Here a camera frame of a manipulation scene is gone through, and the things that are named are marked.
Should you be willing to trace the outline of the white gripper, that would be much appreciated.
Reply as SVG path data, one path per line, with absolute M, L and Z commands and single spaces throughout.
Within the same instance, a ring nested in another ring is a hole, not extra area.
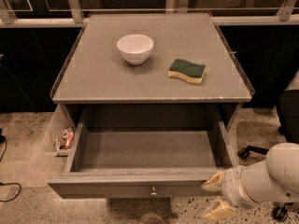
M 204 218 L 208 220 L 231 218 L 236 215 L 235 207 L 250 210 L 261 203 L 258 198 L 261 182 L 253 165 L 239 165 L 228 169 L 225 173 L 219 171 L 203 183 L 201 188 L 210 192 L 221 191 L 227 201 L 213 202 L 204 213 Z

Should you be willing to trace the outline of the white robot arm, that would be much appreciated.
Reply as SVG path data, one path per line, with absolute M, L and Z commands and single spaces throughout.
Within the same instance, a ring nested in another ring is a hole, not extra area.
M 298 144 L 280 143 L 266 152 L 264 161 L 217 172 L 201 188 L 220 191 L 222 197 L 207 209 L 204 217 L 209 220 L 233 217 L 238 210 L 247 211 L 274 202 L 278 205 L 272 211 L 272 218 L 284 221 L 288 211 L 298 210 L 298 155 Z

